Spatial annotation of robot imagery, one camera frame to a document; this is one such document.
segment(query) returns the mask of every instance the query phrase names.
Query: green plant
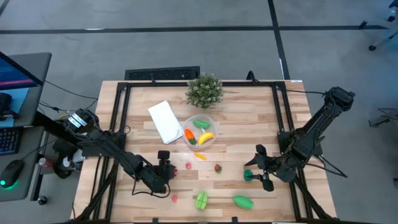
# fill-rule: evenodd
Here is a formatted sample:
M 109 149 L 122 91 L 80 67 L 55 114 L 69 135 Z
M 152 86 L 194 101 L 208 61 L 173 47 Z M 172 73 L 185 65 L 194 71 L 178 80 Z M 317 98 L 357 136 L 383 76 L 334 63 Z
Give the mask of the green plant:
M 224 96 L 222 86 L 223 82 L 213 74 L 202 73 L 199 78 L 188 82 L 187 104 L 206 109 L 220 103 Z

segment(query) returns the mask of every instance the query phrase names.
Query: plastic bowl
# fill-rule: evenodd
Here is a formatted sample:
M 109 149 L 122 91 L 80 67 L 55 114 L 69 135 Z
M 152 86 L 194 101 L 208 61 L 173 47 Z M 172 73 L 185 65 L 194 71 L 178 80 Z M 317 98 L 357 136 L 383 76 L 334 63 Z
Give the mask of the plastic bowl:
M 198 140 L 198 138 L 203 134 L 203 131 L 201 130 L 201 128 L 198 128 L 195 125 L 193 125 L 193 122 L 196 121 L 196 120 L 200 120 L 200 121 L 204 121 L 204 122 L 209 123 L 210 127 L 206 128 L 205 132 L 211 132 L 215 136 L 213 139 L 209 139 L 209 140 L 205 141 L 205 143 L 200 145 L 200 146 L 199 145 L 192 145 L 188 141 L 187 137 L 185 136 L 185 129 L 187 129 L 187 128 L 192 131 L 193 135 L 195 136 L 195 140 Z M 218 135 L 217 127 L 216 127 L 215 122 L 207 114 L 198 114 L 198 115 L 195 115 L 195 116 L 192 116 L 192 117 L 188 118 L 184 122 L 184 125 L 183 125 L 182 128 L 184 130 L 183 137 L 184 137 L 185 143 L 187 143 L 193 149 L 202 149 L 204 147 L 207 147 L 207 146 L 211 145 L 216 140 L 217 135 Z

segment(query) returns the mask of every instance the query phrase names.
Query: computer screen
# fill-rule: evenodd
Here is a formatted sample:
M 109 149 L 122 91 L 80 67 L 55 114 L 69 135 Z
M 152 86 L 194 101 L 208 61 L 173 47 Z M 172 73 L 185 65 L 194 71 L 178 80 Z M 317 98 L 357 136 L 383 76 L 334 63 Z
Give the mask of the computer screen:
M 0 54 L 0 90 L 36 86 L 35 77 L 20 65 Z

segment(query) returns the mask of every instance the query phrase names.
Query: white paper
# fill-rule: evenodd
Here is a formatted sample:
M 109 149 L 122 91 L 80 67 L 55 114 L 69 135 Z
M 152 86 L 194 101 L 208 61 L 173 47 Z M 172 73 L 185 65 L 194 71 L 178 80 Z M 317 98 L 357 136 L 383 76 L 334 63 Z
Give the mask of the white paper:
M 149 108 L 148 111 L 164 144 L 169 144 L 182 136 L 181 124 L 175 117 L 169 102 L 163 101 Z

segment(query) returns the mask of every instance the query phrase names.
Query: wooden table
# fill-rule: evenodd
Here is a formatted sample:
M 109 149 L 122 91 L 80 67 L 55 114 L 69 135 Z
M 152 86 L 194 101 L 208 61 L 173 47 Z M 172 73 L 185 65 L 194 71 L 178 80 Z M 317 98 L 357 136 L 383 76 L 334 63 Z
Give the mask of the wooden table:
M 117 83 L 106 81 L 101 87 L 96 114 L 103 129 L 109 128 Z M 304 90 L 302 82 L 285 83 L 288 90 Z M 119 167 L 111 221 L 151 222 L 154 217 L 159 218 L 160 222 L 230 222 L 231 217 L 238 217 L 240 222 L 294 221 L 288 184 L 271 176 L 275 190 L 266 192 L 261 182 L 243 180 L 243 165 L 254 157 L 256 144 L 263 144 L 268 155 L 279 155 L 276 137 L 279 127 L 271 88 L 224 87 L 223 102 L 206 111 L 186 104 L 186 90 L 187 87 L 131 89 L 126 121 L 131 127 L 131 132 L 127 135 L 126 150 L 142 155 L 153 164 L 158 163 L 158 150 L 168 150 L 171 152 L 170 161 L 177 166 L 178 174 L 170 181 L 172 191 L 168 198 L 155 198 L 145 194 L 131 196 L 133 180 Z M 285 127 L 288 127 L 282 94 L 278 94 Z M 296 92 L 288 92 L 288 96 L 294 125 L 299 128 L 311 117 L 307 98 L 304 93 Z M 169 145 L 163 144 L 148 108 L 164 100 L 170 103 L 181 123 L 200 113 L 206 113 L 216 121 L 219 130 L 217 140 L 210 147 L 201 150 L 201 153 L 207 156 L 207 161 L 195 157 L 182 138 Z M 122 106 L 123 100 L 119 105 L 118 122 Z M 192 164 L 191 170 L 185 168 L 187 162 Z M 310 162 L 321 165 L 316 159 L 311 159 Z M 90 201 L 96 163 L 97 158 L 90 158 L 84 162 L 75 198 L 76 215 L 79 215 Z M 222 173 L 217 174 L 214 171 L 216 164 L 223 167 Z M 262 172 L 256 166 L 250 168 L 255 174 Z M 309 191 L 327 213 L 335 216 L 325 171 L 310 166 L 306 166 L 304 171 Z M 136 190 L 148 191 L 142 182 L 137 183 Z M 208 193 L 208 204 L 204 210 L 197 210 L 194 201 L 197 193 L 202 190 Z M 302 195 L 298 189 L 297 192 L 301 214 L 304 217 Z M 176 203 L 171 200 L 173 195 L 178 196 Z M 236 195 L 251 198 L 254 208 L 239 208 L 232 199 Z M 106 201 L 107 194 L 103 197 L 100 217 L 104 217 Z

